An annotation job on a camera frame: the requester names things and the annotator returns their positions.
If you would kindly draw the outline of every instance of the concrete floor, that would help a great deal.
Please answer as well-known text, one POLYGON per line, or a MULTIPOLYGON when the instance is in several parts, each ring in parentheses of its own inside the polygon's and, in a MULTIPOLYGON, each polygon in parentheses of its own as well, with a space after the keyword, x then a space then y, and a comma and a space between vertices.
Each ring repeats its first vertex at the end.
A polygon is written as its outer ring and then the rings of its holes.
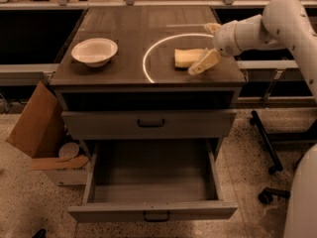
MULTIPOLYGON (((290 189, 293 164, 308 145, 278 146, 284 171, 268 174, 271 159, 251 109, 240 109, 216 167, 225 200, 237 202, 228 220, 167 223, 79 224, 67 213, 79 205, 83 186, 55 186, 44 173, 30 172, 30 158, 6 142, 19 114, 0 115, 0 237, 32 237, 45 228, 47 237, 282 237, 287 200, 264 206, 258 194, 266 187, 290 189)), ((268 132, 304 131, 317 117, 316 108, 257 109, 268 132)))

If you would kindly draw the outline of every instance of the closed drawer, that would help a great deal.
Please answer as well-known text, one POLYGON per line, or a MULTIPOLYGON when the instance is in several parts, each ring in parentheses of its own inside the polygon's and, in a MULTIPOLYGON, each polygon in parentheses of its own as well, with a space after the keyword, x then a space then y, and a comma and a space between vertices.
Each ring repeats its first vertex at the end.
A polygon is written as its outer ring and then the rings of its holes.
POLYGON ((236 110, 63 112, 73 139, 216 138, 228 136, 236 110))
POLYGON ((226 219, 213 153, 205 139, 123 140, 95 149, 78 222, 226 219))

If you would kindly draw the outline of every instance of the drawer handle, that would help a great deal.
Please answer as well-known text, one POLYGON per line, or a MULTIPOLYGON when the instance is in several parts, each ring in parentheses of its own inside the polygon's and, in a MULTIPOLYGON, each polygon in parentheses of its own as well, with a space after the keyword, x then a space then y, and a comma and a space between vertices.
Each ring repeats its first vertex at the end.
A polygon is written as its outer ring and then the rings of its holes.
POLYGON ((157 121, 143 121, 138 119, 138 126, 141 128, 161 128, 165 125, 165 119, 157 121))
POLYGON ((147 218, 147 213, 144 211, 144 212, 143 212, 143 218, 144 218, 144 220, 147 221, 147 222, 155 222, 155 223, 158 223, 158 222, 167 222, 167 221, 169 221, 169 219, 170 219, 170 212, 168 211, 168 212, 166 213, 166 218, 149 219, 149 218, 147 218))

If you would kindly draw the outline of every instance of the white robotic arm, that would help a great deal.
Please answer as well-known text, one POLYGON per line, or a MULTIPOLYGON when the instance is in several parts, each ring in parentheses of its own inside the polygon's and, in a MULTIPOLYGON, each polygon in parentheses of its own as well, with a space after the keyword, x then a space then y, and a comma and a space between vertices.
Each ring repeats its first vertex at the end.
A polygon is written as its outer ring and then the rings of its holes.
POLYGON ((317 34, 299 0, 271 0, 262 15, 223 25, 212 42, 224 57, 288 49, 317 101, 317 34))

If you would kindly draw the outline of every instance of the white bowl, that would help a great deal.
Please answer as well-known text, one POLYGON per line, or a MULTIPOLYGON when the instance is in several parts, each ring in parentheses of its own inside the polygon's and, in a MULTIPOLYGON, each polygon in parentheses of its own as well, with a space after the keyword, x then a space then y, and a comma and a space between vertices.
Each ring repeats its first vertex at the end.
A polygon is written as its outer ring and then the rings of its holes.
POLYGON ((118 51, 118 46, 111 40, 94 38, 77 44, 71 51, 75 60, 90 67, 99 67, 106 64, 118 51))

